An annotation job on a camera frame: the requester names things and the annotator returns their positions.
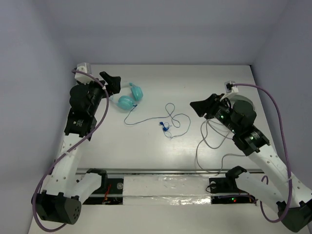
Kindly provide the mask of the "teal headphones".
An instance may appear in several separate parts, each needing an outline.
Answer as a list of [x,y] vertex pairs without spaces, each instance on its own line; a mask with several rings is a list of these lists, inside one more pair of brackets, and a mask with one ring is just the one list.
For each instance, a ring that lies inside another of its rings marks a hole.
[[132,82],[122,82],[121,89],[123,88],[130,88],[131,94],[120,96],[118,99],[115,99],[116,95],[111,95],[109,100],[118,108],[124,111],[130,111],[142,100],[143,91],[139,86]]

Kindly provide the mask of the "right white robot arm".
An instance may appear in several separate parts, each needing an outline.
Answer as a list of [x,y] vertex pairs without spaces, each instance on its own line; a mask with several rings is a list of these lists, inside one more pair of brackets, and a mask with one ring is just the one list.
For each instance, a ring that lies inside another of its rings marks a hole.
[[256,180],[246,169],[236,166],[226,173],[225,186],[229,191],[238,189],[256,196],[270,207],[278,221],[297,233],[312,220],[312,191],[305,186],[280,159],[267,137],[254,126],[256,112],[251,103],[236,100],[231,104],[223,95],[212,94],[190,106],[199,117],[217,119],[233,133],[235,146],[253,161],[273,184],[270,187]]

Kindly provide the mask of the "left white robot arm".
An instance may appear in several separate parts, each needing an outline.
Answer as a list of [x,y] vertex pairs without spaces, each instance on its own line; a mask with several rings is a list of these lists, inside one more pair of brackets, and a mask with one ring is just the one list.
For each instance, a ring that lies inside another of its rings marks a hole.
[[78,70],[73,73],[85,76],[86,80],[77,81],[70,90],[70,111],[59,155],[39,181],[31,201],[34,220],[45,232],[52,230],[44,227],[42,221],[60,223],[60,229],[73,225],[89,196],[108,188],[105,170],[90,169],[80,181],[76,180],[76,172],[82,146],[91,140],[108,113],[109,104],[106,104],[102,119],[97,121],[99,104],[102,99],[109,102],[110,96],[120,92],[121,77],[101,72],[102,79],[98,79]]

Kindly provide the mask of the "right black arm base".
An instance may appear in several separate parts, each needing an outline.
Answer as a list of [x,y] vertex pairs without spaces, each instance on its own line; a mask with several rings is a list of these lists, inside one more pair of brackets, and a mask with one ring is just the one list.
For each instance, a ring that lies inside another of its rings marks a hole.
[[242,191],[226,177],[211,177],[206,187],[212,204],[255,204],[257,199]]

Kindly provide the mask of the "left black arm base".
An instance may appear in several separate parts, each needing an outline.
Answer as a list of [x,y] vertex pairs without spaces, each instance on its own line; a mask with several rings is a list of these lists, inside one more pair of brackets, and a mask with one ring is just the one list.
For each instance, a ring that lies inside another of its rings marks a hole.
[[107,187],[93,192],[84,205],[122,205],[123,178],[108,178]]

